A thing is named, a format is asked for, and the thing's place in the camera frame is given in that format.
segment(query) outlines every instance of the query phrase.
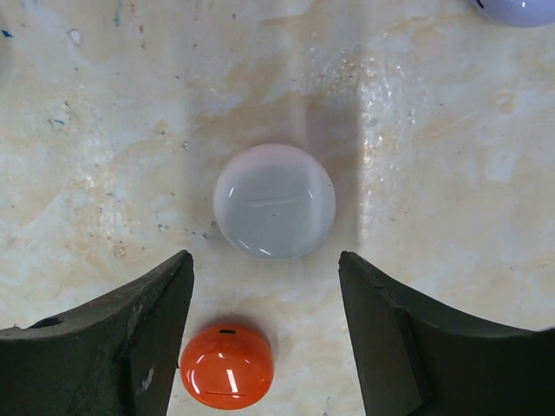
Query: marble countertop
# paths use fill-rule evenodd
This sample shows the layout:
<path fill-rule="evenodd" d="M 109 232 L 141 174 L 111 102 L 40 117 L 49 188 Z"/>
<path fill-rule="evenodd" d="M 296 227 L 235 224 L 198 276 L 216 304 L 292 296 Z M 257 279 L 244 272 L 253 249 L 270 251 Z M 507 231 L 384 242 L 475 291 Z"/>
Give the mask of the marble countertop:
<path fill-rule="evenodd" d="M 184 341 L 231 316 L 276 355 L 237 414 L 361 416 L 342 250 L 486 319 L 555 325 L 555 26 L 464 0 L 20 0 L 0 30 L 0 328 L 185 248 Z M 330 237 L 295 262 L 249 258 L 214 223 L 225 164 L 268 142 L 336 188 Z M 219 412 L 176 377 L 168 414 Z"/>

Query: orange object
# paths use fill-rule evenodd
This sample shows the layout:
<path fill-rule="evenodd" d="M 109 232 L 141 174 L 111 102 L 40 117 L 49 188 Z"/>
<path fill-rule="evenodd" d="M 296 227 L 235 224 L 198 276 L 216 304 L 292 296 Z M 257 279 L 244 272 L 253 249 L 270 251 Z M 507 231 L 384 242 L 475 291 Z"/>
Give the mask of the orange object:
<path fill-rule="evenodd" d="M 180 373 L 186 390 L 199 402 L 220 410 L 254 405 L 274 376 L 270 344 L 239 325 L 218 325 L 201 331 L 181 355 Z"/>

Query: table surface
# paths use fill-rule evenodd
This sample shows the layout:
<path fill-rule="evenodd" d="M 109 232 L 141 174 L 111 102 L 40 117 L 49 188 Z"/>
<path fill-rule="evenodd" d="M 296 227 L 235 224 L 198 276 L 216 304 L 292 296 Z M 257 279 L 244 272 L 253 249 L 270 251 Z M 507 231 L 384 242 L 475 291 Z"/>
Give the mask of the table surface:
<path fill-rule="evenodd" d="M 20 0 L 0 29 L 0 328 L 185 248 L 184 341 L 229 317 L 276 355 L 237 414 L 360 416 L 342 250 L 472 314 L 555 324 L 555 26 L 464 0 Z M 336 187 L 329 238 L 294 262 L 249 258 L 214 223 L 225 164 L 268 142 Z M 176 378 L 168 414 L 219 412 Z"/>

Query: white round object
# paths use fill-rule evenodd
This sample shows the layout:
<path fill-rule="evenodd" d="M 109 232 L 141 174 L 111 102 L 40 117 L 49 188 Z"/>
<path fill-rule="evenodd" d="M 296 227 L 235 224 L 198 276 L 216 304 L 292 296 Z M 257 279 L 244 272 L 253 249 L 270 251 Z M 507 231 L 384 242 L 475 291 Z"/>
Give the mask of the white round object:
<path fill-rule="evenodd" d="M 283 260 L 300 257 L 325 239 L 336 194 L 328 173 L 307 152 L 261 145 L 241 153 L 222 172 L 214 211 L 235 247 Z"/>
<path fill-rule="evenodd" d="M 555 0 L 472 0 L 486 16 L 520 28 L 555 23 Z"/>

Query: highlight on orange ball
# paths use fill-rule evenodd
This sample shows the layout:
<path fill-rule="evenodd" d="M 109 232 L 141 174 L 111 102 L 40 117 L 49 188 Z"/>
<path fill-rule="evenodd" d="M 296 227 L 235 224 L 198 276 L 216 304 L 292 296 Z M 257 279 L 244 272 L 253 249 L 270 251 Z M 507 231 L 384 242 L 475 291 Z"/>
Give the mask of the highlight on orange ball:
<path fill-rule="evenodd" d="M 268 341 L 240 325 L 217 325 L 197 334 L 180 360 L 183 385 L 194 399 L 219 410 L 259 402 L 270 390 L 274 362 Z"/>

